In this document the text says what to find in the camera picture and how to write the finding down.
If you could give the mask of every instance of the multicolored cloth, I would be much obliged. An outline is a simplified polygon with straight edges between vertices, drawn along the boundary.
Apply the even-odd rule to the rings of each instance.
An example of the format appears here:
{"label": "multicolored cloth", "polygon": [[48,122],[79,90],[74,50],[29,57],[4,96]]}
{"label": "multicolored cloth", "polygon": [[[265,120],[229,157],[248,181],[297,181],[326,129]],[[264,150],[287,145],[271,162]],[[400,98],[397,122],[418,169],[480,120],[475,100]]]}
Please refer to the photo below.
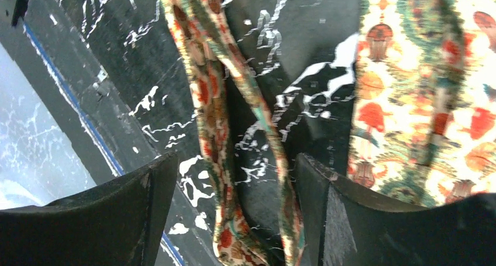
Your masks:
{"label": "multicolored cloth", "polygon": [[288,177],[288,163],[271,112],[254,74],[241,55],[224,15],[221,0],[160,0],[169,30],[181,54],[197,115],[201,153],[216,195],[213,250],[230,266],[274,265],[268,251],[253,236],[239,205],[234,185],[233,144],[229,133],[224,72],[265,130],[275,156],[279,226],[287,266],[298,265],[305,244],[303,222]]}
{"label": "multicolored cloth", "polygon": [[363,0],[348,175],[434,207],[496,191],[496,0]]}
{"label": "multicolored cloth", "polygon": [[[299,265],[301,212],[271,113],[221,0],[161,0],[197,115],[216,194],[213,250],[223,265],[274,265],[237,199],[226,106],[229,71],[277,163],[286,265]],[[496,191],[496,0],[362,0],[349,177],[433,207]]]}

